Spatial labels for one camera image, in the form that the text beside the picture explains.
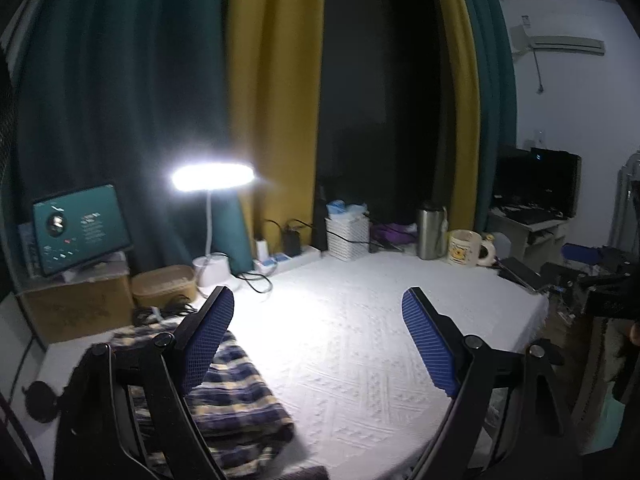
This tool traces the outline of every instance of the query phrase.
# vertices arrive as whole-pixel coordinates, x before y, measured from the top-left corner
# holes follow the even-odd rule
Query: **mug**
[[[480,247],[485,247],[487,256],[479,259]],[[449,237],[449,252],[447,261],[451,265],[460,267],[475,267],[480,265],[489,267],[495,260],[495,247],[489,240],[482,240],[482,237],[468,229],[456,229]]]

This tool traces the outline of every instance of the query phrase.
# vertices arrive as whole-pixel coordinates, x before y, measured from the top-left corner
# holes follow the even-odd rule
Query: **thermos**
[[[431,202],[418,209],[418,245],[416,253],[421,260],[435,260],[446,251],[445,232],[447,210]]]

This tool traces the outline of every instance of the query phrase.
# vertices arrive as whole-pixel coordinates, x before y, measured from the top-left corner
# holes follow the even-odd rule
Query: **wicker basket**
[[[196,278],[191,267],[172,265],[142,272],[131,279],[131,293],[140,306],[164,307],[176,296],[196,299]]]
[[[355,260],[364,254],[369,252],[369,219],[366,217],[358,218],[352,221],[340,221],[326,219],[326,241],[329,246],[329,254],[348,262]],[[351,243],[347,240],[342,240],[337,236],[331,234],[335,233],[342,238],[346,238],[351,242],[363,242],[363,243]]]

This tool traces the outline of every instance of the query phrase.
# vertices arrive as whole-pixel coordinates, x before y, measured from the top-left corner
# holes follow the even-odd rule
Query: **white lamp base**
[[[222,254],[197,257],[193,261],[193,269],[196,272],[197,285],[199,287],[225,285],[234,281],[229,269],[229,258]]]

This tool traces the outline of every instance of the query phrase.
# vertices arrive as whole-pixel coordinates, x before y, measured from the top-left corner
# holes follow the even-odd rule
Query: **black cable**
[[[282,227],[280,227],[280,224],[278,224],[275,220],[271,220],[270,218],[265,218],[262,221],[270,224],[276,224],[278,226],[278,229],[280,229],[280,232],[282,232]]]
[[[542,76],[540,75],[540,65],[538,64],[538,56],[536,55],[536,49],[532,49],[533,59],[536,62],[536,71],[538,72],[538,94],[542,94],[545,91],[545,87],[542,86]]]
[[[247,276],[256,276],[256,278],[248,278]],[[243,280],[249,285],[255,292],[258,294],[267,294],[273,290],[273,282],[269,279],[270,274],[267,276],[265,274],[261,274],[260,272],[242,272],[240,274],[236,274],[236,278],[238,280]],[[265,290],[258,290],[255,288],[251,282],[260,282],[261,280],[265,280],[269,283],[268,287]]]
[[[274,220],[270,220],[270,221],[271,221],[271,222],[273,222],[274,224],[276,224],[278,227],[280,227],[280,225],[279,225],[276,221],[274,221]],[[205,293],[202,291],[202,289],[201,289],[199,286],[197,286],[197,283],[198,283],[198,281],[199,281],[199,279],[200,279],[200,276],[202,275],[202,271],[203,271],[203,270],[204,270],[204,268],[209,264],[209,262],[210,262],[210,260],[211,260],[211,257],[212,257],[212,256],[214,256],[214,255],[216,255],[216,254],[217,254],[218,256],[226,256],[226,257],[229,259],[229,261],[231,261],[231,259],[232,259],[232,258],[231,258],[231,256],[229,256],[228,254],[223,253],[223,252],[221,252],[221,251],[216,251],[216,252],[214,252],[214,253],[211,253],[211,254],[208,254],[208,255],[207,255],[207,259],[206,259],[206,261],[205,261],[204,265],[203,265],[202,267],[200,267],[200,270],[199,270],[199,272],[198,272],[198,273],[197,273],[197,275],[196,275],[196,289],[197,289],[198,293],[199,293],[199,294],[200,294],[200,295],[201,295],[205,300],[209,297],[209,295],[208,295],[208,294],[205,294]],[[273,283],[271,283],[271,280],[269,279],[269,277],[270,277],[270,276],[272,276],[272,275],[273,275],[273,273],[274,273],[274,272],[276,271],[276,269],[278,268],[278,261],[277,261],[277,260],[275,260],[275,259],[274,259],[274,261],[275,261],[275,265],[273,266],[273,270],[272,270],[269,274],[261,274],[260,272],[252,272],[252,271],[249,271],[249,272],[238,272],[237,274],[232,274],[232,276],[233,276],[234,278],[237,278],[238,280],[243,280],[244,282],[247,282],[247,285],[249,285],[249,286],[250,286],[250,287],[251,287],[255,292],[257,292],[258,294],[266,294],[267,292],[271,292],[271,291],[273,290]],[[251,278],[246,278],[246,277],[245,277],[245,275],[246,275],[246,274],[249,274],[249,275],[251,275],[251,276],[257,276],[257,278],[253,278],[253,279],[251,279]],[[268,288],[267,288],[266,290],[258,290],[258,289],[257,289],[257,288],[255,288],[251,283],[249,283],[249,282],[259,282],[260,280],[266,280],[266,281],[269,283],[269,286],[268,286]]]
[[[31,322],[31,318],[27,314],[27,311],[26,311],[24,305],[22,304],[22,296],[16,295],[15,299],[16,299],[16,301],[18,303],[18,308],[20,309],[20,313],[22,314],[22,317],[24,318],[25,322],[27,323],[27,326],[29,327],[29,330],[31,331],[31,334],[36,338],[36,343],[38,343],[38,346],[40,347],[40,350],[42,350],[43,352],[46,352],[47,351],[47,347],[42,342],[42,339],[40,339],[40,336],[38,335],[38,332],[36,331],[33,323]]]
[[[311,224],[308,224],[308,223],[306,223],[306,222],[303,222],[302,220],[298,220],[297,218],[292,218],[292,219],[287,220],[287,223],[285,224],[285,226],[286,226],[286,227],[288,227],[290,222],[298,222],[298,223],[301,223],[303,226],[309,227],[309,228],[311,228],[311,229],[313,229],[313,228],[314,228]],[[365,245],[373,244],[373,245],[377,245],[378,247],[382,247],[383,249],[385,249],[385,248],[386,248],[383,244],[381,244],[381,243],[380,243],[379,241],[377,241],[377,240],[371,240],[371,239],[370,239],[368,242],[360,242],[360,241],[357,241],[357,240],[347,240],[347,238],[345,238],[344,236],[340,236],[338,233],[334,233],[333,231],[329,231],[329,230],[327,230],[327,232],[326,232],[326,233],[327,233],[328,235],[334,235],[334,236],[337,236],[338,238],[340,238],[340,240],[344,240],[345,242],[348,242],[348,243],[350,243],[350,244],[365,244]]]
[[[191,304],[191,300],[184,294],[177,294],[162,308],[159,308],[162,319],[176,316],[194,314],[197,309]],[[131,314],[134,326],[143,326],[159,322],[154,316],[155,311],[150,306],[136,306]]]
[[[36,470],[38,476],[44,479],[45,476],[42,469],[42,464],[40,463],[38,454],[33,447],[33,443],[27,435],[27,432],[24,431],[24,428],[22,424],[20,424],[18,417],[15,416],[14,410],[11,409],[11,406],[2,394],[0,394],[0,408],[2,408],[2,410],[4,411],[4,425],[6,426],[8,422],[11,422],[12,428],[14,428],[16,435],[20,438],[20,442],[22,443],[24,450],[27,452],[27,456],[29,457],[31,466]]]
[[[270,218],[265,218],[264,220],[262,220],[264,223],[269,223],[269,224],[274,224],[278,226],[278,246],[282,247],[282,227],[280,226],[280,224],[278,224],[275,220],[271,220]]]
[[[29,353],[29,350],[31,350],[31,345],[33,345],[33,342],[35,341],[35,339],[36,339],[35,336],[32,335],[31,339],[29,339],[29,342],[27,343],[27,347],[24,349],[24,352],[22,352],[20,363],[18,363],[18,369],[15,371],[14,381],[11,383],[11,388],[9,389],[9,400],[7,401],[9,403],[9,406],[11,405],[12,402],[14,402],[15,387],[18,384],[18,379],[20,378],[22,367],[24,366],[24,362],[27,359],[27,354]],[[7,417],[4,420],[5,427],[8,424],[8,422],[9,422],[9,418]]]

